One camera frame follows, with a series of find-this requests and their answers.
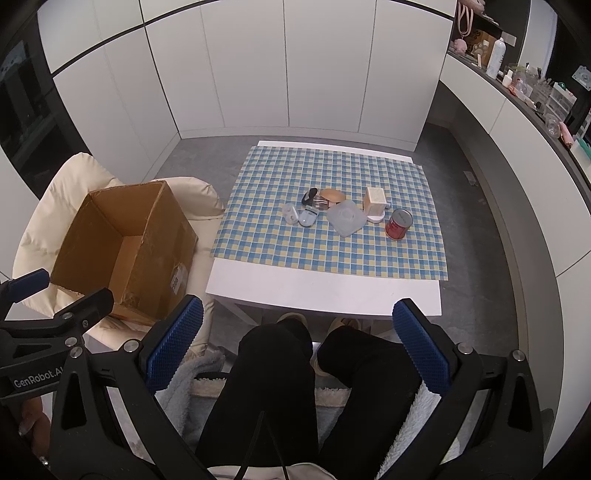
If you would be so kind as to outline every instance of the chair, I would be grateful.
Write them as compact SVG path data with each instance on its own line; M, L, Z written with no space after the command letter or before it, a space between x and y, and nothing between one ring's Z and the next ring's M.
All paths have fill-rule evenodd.
M203 355L211 330L213 299L205 293L213 258L211 250L224 212L224 205L214 188L192 177L165 180L173 191L198 240L187 282L187 294L203 302L203 327L187 353L188 357ZM66 161L49 184L27 225L17 249L12 268L14 278L44 268L51 272L61 243L86 195L98 189L123 185L92 156L78 153ZM47 317L74 302L68 291L50 284L23 303ZM124 322L112 317L101 320L88 331L89 335L116 350L131 338L142 339L149 327Z

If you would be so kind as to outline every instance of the red can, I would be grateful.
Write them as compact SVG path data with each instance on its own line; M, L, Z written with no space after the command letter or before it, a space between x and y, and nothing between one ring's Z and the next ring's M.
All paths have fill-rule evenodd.
M410 212L399 208L394 210L389 222L386 223L386 233L394 240L402 240L412 224L413 216Z

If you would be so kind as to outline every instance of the table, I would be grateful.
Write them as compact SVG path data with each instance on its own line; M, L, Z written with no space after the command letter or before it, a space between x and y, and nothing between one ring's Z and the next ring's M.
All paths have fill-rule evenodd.
M413 162L410 157L401 155L335 145L271 141L260 141L258 145L330 150ZM441 315L439 280L301 270L217 257L213 262L206 292L252 325L258 322L247 315L240 305L266 309L282 307L385 320L391 319L396 301L409 297L425 315Z

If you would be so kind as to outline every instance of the baseboard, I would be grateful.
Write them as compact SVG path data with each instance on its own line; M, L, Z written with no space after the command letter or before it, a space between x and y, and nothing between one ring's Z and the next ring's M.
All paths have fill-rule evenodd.
M327 138L330 140L344 140L382 147L399 148L414 152L416 142L408 142L395 138L379 137L377 135L360 134L357 132L343 132L338 130L324 130L320 128L300 127L226 127L205 128L200 130L185 130L180 132L181 138L228 137L234 135L264 135L273 137L309 137Z
M451 131L453 128L453 125L451 122L449 122L447 120L442 120L441 118L435 118L435 117L430 117L430 116L427 117L427 120L425 121L425 123L437 125L438 127L447 128L449 131Z
M158 171L160 170L162 165L164 165L164 162L166 161L168 156L173 152L174 147L177 146L177 144L178 144L178 142L180 142L180 140L181 140L181 136L178 134L178 132L175 133L174 136L172 137L172 139L170 140L170 142L168 142L168 145L166 145L166 147L164 148L162 153L158 156L158 158L156 159L154 164L150 167L150 169L148 170L148 173L145 175L145 177L142 181L154 180L154 178L156 177L156 174L158 173Z

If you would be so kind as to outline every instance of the white bottle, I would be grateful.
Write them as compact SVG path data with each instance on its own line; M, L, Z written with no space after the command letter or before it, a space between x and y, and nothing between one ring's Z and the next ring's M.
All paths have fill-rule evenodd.
M493 80L496 79L496 75L501 69L506 49L503 37L499 38L492 49L491 59L488 61L488 68L486 69L486 74Z
M513 70L509 70L505 78L503 78L503 87L509 88L509 85L513 82Z

